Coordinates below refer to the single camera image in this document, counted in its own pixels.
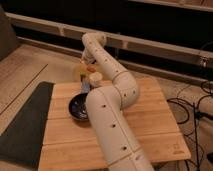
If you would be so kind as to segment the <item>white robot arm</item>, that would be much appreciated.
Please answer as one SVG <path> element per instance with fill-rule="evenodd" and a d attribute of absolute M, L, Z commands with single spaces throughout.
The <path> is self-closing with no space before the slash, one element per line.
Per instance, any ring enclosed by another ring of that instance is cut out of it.
<path fill-rule="evenodd" d="M 82 59 L 86 64 L 97 61 L 112 81 L 109 86 L 91 90 L 86 97 L 86 110 L 95 131 L 109 171 L 154 171 L 122 110 L 140 96 L 133 75 L 113 58 L 104 46 L 104 33 L 86 33 Z"/>

